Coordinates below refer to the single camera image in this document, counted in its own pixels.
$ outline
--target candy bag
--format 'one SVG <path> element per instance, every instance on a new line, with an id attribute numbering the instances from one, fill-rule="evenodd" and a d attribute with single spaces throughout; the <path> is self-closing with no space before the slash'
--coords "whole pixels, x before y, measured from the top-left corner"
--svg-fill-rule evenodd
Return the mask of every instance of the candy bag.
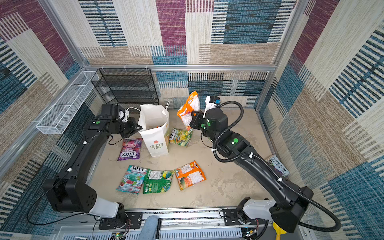
<path id="1" fill-rule="evenodd" d="M 196 161 L 175 169 L 177 181 L 179 182 L 180 190 L 194 185 L 195 183 L 205 181 L 203 170 L 199 167 Z"/>
<path id="2" fill-rule="evenodd" d="M 174 128 L 169 136 L 169 142 L 187 147 L 192 138 L 192 131 Z"/>
<path id="3" fill-rule="evenodd" d="M 123 139 L 118 161 L 127 159 L 139 159 L 142 138 Z"/>
<path id="4" fill-rule="evenodd" d="M 129 165 L 124 178 L 121 180 L 121 183 L 116 190 L 139 194 L 147 170 L 147 168 Z"/>
<path id="5" fill-rule="evenodd" d="M 181 118 L 181 120 L 183 121 L 188 131 L 191 129 L 191 127 L 189 126 L 189 124 L 192 121 L 191 112 L 199 111 L 199 110 L 200 110 L 199 95 L 197 94 L 196 91 L 194 91 L 189 95 L 185 104 L 181 106 L 177 111 L 177 115 Z"/>
<path id="6" fill-rule="evenodd" d="M 174 172 L 174 170 L 153 171 L 148 169 L 144 178 L 143 193 L 146 194 L 168 191 Z"/>

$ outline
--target beige table surface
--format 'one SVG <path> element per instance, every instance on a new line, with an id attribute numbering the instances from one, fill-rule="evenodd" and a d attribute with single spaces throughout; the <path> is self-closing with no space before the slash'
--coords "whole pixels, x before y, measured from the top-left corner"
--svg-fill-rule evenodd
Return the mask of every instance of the beige table surface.
<path id="1" fill-rule="evenodd" d="M 228 116 L 228 123 L 232 123 L 240 112 L 239 109 L 223 109 Z M 170 127 L 185 129 L 176 110 L 169 110 Z M 271 151 L 263 134 L 256 112 L 245 109 L 242 120 L 232 128 L 234 132 L 245 137 L 263 157 L 271 156 Z M 221 163 L 217 161 L 211 149 L 204 146 L 200 140 L 199 130 L 194 130 L 188 147 L 169 144 L 169 154 L 152 158 L 142 143 L 140 159 L 117 161 L 122 141 L 116 145 L 106 145 L 101 159 L 92 176 L 90 186 L 96 190 L 99 197 L 121 202 L 126 209 L 149 209 L 168 207 L 222 207 L 237 206 L 244 197 L 263 200 L 270 194 L 244 169 L 235 163 Z M 113 135 L 111 143 L 121 139 L 120 135 Z M 139 138 L 136 133 L 131 138 Z M 203 141 L 211 146 L 210 141 L 203 137 Z M 172 178 L 171 188 L 165 193 L 139 195 L 116 190 L 129 165 L 140 166 L 152 170 L 172 170 L 197 161 L 207 180 L 180 191 L 177 179 Z"/>

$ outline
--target purple candy bag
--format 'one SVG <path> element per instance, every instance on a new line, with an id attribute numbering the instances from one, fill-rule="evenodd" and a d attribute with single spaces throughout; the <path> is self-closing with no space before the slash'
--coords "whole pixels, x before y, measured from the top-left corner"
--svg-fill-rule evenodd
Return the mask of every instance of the purple candy bag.
<path id="1" fill-rule="evenodd" d="M 127 159 L 139 159 L 142 138 L 123 139 L 118 161 Z"/>

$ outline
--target blue cloth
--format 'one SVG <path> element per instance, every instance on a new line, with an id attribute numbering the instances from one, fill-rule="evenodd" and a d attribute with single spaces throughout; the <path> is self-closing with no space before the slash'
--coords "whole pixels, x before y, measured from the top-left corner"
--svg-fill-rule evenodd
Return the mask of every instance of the blue cloth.
<path id="1" fill-rule="evenodd" d="M 154 240 L 159 218 L 156 215 L 149 216 L 144 223 L 138 240 Z"/>

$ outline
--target black mounting plate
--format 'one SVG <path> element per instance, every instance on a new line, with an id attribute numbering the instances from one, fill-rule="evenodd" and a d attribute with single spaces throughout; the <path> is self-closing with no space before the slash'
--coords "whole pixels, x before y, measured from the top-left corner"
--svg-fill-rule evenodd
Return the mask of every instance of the black mounting plate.
<path id="1" fill-rule="evenodd" d="M 131 220 L 131 229 L 140 228 L 141 226 L 141 220 L 143 213 L 142 212 L 126 212 L 128 219 Z M 100 222 L 99 229 L 100 230 L 110 230 L 115 229 L 114 223 L 111 221 L 108 221 L 107 218 L 104 218 L 104 222 Z"/>
<path id="2" fill-rule="evenodd" d="M 236 209 L 223 209 L 223 210 L 221 210 L 221 212 L 223 213 L 224 224 L 226 226 L 242 225 L 238 221 L 239 218 L 237 217 Z M 264 219 L 257 218 L 257 220 L 259 222 L 259 225 L 264 225 L 265 224 L 265 220 Z M 256 219 L 252 219 L 250 225 L 257 225 Z"/>

